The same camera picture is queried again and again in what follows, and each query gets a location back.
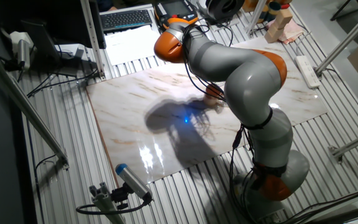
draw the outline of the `black device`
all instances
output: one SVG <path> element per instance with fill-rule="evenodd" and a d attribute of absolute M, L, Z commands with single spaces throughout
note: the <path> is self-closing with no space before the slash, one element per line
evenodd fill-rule
<path fill-rule="evenodd" d="M 187 0 L 170 0 L 154 4 L 155 18 L 158 26 L 168 29 L 173 22 L 192 24 L 198 20 L 197 11 Z"/>
<path fill-rule="evenodd" d="M 89 0 L 99 48 L 105 49 L 96 0 Z M 92 47 L 80 0 L 0 0 L 0 26 L 6 32 L 27 32 L 37 48 L 31 70 L 76 75 L 83 50 L 74 57 L 58 52 L 55 44 Z"/>
<path fill-rule="evenodd" d="M 228 22 L 240 11 L 245 0 L 206 0 L 208 16 L 219 22 Z"/>
<path fill-rule="evenodd" d="M 148 10 L 134 10 L 127 12 L 112 12 L 100 15 L 103 32 L 136 28 L 152 23 Z"/>

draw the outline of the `wooden block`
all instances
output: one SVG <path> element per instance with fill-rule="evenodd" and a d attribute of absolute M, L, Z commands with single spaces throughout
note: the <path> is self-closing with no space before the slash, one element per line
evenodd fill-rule
<path fill-rule="evenodd" d="M 280 28 L 280 24 L 278 24 L 277 22 L 274 22 L 272 25 L 270 25 L 270 27 L 268 29 L 275 29 L 275 30 L 280 30 L 283 29 L 284 27 Z"/>
<path fill-rule="evenodd" d="M 242 9 L 245 12 L 253 12 L 255 11 L 256 5 L 258 4 L 259 0 L 246 0 L 242 5 Z"/>
<path fill-rule="evenodd" d="M 276 16 L 275 23 L 277 23 L 277 27 L 282 29 L 285 27 L 287 23 L 289 23 L 292 19 L 292 13 L 289 9 L 282 9 L 278 12 Z"/>
<path fill-rule="evenodd" d="M 273 43 L 276 42 L 278 40 L 278 38 L 283 34 L 284 29 L 272 29 L 272 27 L 270 27 L 270 29 L 267 31 L 267 33 L 265 34 L 265 39 L 268 43 Z"/>

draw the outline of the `keyboard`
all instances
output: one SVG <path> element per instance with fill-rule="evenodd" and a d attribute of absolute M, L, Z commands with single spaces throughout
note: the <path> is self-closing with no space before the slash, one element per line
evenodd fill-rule
<path fill-rule="evenodd" d="M 147 10 L 116 12 L 100 16 L 103 32 L 136 28 L 152 23 Z"/>

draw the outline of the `white paper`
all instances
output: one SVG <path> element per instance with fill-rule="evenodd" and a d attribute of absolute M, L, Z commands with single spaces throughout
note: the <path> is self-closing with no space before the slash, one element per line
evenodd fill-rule
<path fill-rule="evenodd" d="M 159 37 L 160 34 L 150 26 L 106 36 L 106 51 L 111 65 L 154 56 L 154 44 Z"/>

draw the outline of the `power strip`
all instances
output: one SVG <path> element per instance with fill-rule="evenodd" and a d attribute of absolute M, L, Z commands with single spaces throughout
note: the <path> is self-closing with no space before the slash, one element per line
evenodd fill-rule
<path fill-rule="evenodd" d="M 297 56 L 295 62 L 298 65 L 299 70 L 301 71 L 303 78 L 306 81 L 306 84 L 309 88 L 317 88 L 321 85 L 320 80 L 318 80 L 316 72 L 314 72 L 313 67 L 310 65 L 309 59 L 306 56 Z"/>

